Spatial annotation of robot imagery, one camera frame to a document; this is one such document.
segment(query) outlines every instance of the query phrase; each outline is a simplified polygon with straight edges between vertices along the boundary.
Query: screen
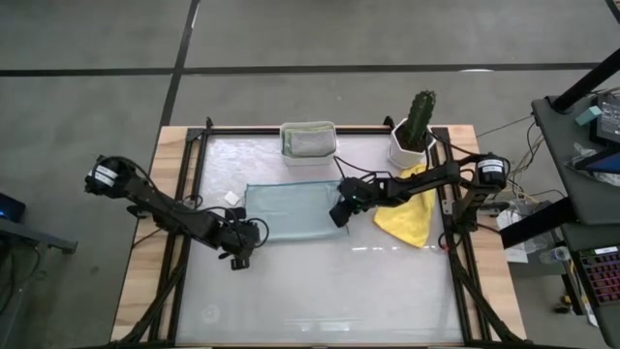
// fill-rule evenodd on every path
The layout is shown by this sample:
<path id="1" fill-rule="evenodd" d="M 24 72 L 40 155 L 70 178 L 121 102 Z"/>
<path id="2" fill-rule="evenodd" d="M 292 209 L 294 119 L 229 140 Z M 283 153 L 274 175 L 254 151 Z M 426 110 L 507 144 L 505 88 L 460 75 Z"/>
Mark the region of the screen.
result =
<path id="1" fill-rule="evenodd" d="M 585 169 L 597 172 L 618 172 L 620 171 L 620 153 L 609 155 L 604 159 L 586 165 Z"/>

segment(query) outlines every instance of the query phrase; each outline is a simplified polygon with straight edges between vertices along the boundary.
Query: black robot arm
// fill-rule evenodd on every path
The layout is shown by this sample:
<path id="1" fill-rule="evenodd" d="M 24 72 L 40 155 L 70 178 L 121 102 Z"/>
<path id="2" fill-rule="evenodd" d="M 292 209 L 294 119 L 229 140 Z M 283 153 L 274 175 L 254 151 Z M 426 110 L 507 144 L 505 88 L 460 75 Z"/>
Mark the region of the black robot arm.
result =
<path id="1" fill-rule="evenodd" d="M 476 175 L 472 180 L 465 179 L 461 170 L 467 164 L 475 164 L 471 170 Z M 352 214 L 365 212 L 375 206 L 395 207 L 405 204 L 409 199 L 426 190 L 447 184 L 458 184 L 466 188 L 465 198 L 455 201 L 452 206 L 452 220 L 459 227 L 475 228 L 476 210 L 488 195 L 496 194 L 506 187 L 505 159 L 493 154 L 469 155 L 458 161 L 448 161 L 421 174 L 409 178 L 394 176 L 377 177 L 364 180 L 363 177 L 346 177 L 338 185 L 341 199 L 329 212 L 334 223 L 342 227 Z"/>
<path id="2" fill-rule="evenodd" d="M 130 212 L 150 212 L 159 228 L 189 236 L 213 249 L 222 248 L 225 253 L 220 258 L 232 255 L 233 270 L 249 267 L 249 258 L 260 243 L 260 233 L 256 224 L 244 220 L 245 208 L 227 208 L 223 217 L 211 208 L 186 207 L 159 191 L 146 174 L 138 176 L 137 169 L 140 167 L 124 157 L 100 156 L 85 179 L 85 190 L 113 199 L 127 199 L 135 204 L 129 207 Z"/>

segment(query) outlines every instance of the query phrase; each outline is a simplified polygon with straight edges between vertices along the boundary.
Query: desk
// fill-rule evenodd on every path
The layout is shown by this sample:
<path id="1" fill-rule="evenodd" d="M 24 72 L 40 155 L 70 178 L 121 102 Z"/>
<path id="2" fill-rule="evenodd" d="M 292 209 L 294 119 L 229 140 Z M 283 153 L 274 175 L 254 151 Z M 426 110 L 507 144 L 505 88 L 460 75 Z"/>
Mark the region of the desk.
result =
<path id="1" fill-rule="evenodd" d="M 620 215 L 616 214 L 620 206 L 620 188 L 579 174 L 564 165 L 574 157 L 574 143 L 597 151 L 604 149 L 602 145 L 590 142 L 588 126 L 580 127 L 574 122 L 588 107 L 589 100 L 584 98 L 574 104 L 571 112 L 560 114 L 546 99 L 532 102 L 534 117 L 569 197 L 502 230 L 507 248 L 564 223 L 620 224 Z"/>
<path id="2" fill-rule="evenodd" d="M 620 244 L 620 215 L 617 214 L 620 188 L 579 174 L 564 165 L 574 157 L 574 143 L 597 151 L 604 149 L 602 145 L 590 142 L 589 126 L 581 127 L 574 122 L 589 107 L 590 100 L 584 98 L 575 103 L 570 112 L 560 114 L 551 108 L 546 99 L 532 102 L 534 117 L 569 197 L 502 230 L 506 247 L 556 227 L 561 227 L 564 240 L 572 252 Z M 587 276 L 580 272 L 578 266 L 577 271 L 581 280 L 587 282 Z M 614 347 L 620 345 L 620 333 L 612 328 L 617 328 L 620 306 L 595 307 L 594 312 L 605 342 Z"/>
<path id="3" fill-rule="evenodd" d="M 158 140 L 151 175 L 160 189 L 168 195 L 174 194 L 186 133 L 186 127 L 166 127 L 162 130 Z M 478 151 L 474 128 L 471 125 L 450 126 L 449 134 L 453 143 L 470 151 Z M 454 156 L 460 158 L 463 154 L 455 152 Z M 194 163 L 190 162 L 190 170 L 194 166 Z M 189 178 L 186 185 L 189 187 L 191 184 L 192 178 Z M 483 221 L 485 224 L 494 225 L 490 218 L 483 219 Z M 152 221 L 141 221 L 137 228 L 136 239 L 153 230 L 155 227 Z M 525 337 L 500 237 L 495 233 L 480 230 L 472 234 L 472 240 L 484 295 L 511 330 Z M 157 290 L 165 241 L 165 234 L 156 235 L 132 252 L 111 335 L 112 340 L 119 339 L 126 334 L 152 301 Z M 476 328 L 476 311 L 470 301 L 468 301 L 468 313 L 473 324 L 475 338 L 480 338 L 480 331 Z M 165 329 L 169 317 L 170 302 L 164 311 L 163 326 L 160 329 L 162 336 L 166 335 Z"/>

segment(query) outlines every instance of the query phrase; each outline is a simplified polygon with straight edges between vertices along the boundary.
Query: wooden board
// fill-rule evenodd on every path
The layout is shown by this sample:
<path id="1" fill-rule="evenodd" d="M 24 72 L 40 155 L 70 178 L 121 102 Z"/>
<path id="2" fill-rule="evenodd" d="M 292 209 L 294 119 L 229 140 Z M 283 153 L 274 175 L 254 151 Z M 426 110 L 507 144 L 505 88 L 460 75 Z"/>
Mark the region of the wooden board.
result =
<path id="1" fill-rule="evenodd" d="M 443 125 L 443 127 L 449 128 L 450 139 L 453 144 L 468 151 L 479 151 L 476 133 L 472 125 Z M 188 127 L 164 127 L 153 159 L 151 176 L 158 187 L 170 196 L 173 196 L 176 189 L 187 129 Z M 197 151 L 193 151 L 189 174 L 194 172 L 196 154 Z M 453 154 L 456 159 L 465 155 L 458 150 L 454 150 Z M 186 184 L 186 193 L 189 192 L 191 183 L 190 178 Z M 496 227 L 495 220 L 491 218 L 482 219 L 481 223 Z M 141 221 L 137 228 L 135 240 L 148 235 L 155 229 L 152 220 Z M 494 232 L 481 229 L 472 234 L 472 243 L 484 296 L 509 328 L 516 335 L 525 338 L 525 330 L 501 238 Z M 157 291 L 165 245 L 166 234 L 161 233 L 145 240 L 132 251 L 111 340 L 120 339 L 127 334 L 153 301 Z M 160 330 L 161 337 L 166 336 L 171 299 L 172 295 L 170 295 L 164 311 L 164 321 Z M 467 303 L 474 338 L 480 338 L 480 328 L 476 321 L 476 311 L 471 299 L 468 299 Z"/>

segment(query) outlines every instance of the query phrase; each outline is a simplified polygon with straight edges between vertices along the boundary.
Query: yellow cloth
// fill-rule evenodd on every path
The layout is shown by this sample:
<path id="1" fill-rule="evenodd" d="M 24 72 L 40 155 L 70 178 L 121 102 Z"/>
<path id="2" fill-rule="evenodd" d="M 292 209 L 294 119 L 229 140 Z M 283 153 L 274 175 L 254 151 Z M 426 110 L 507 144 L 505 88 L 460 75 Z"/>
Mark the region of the yellow cloth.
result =
<path id="1" fill-rule="evenodd" d="M 417 164 L 400 174 L 407 178 L 424 172 L 425 164 Z M 430 220 L 435 208 L 435 191 L 427 190 L 411 197 L 409 202 L 397 207 L 379 207 L 375 223 L 386 232 L 415 247 L 424 247 L 430 233 Z"/>

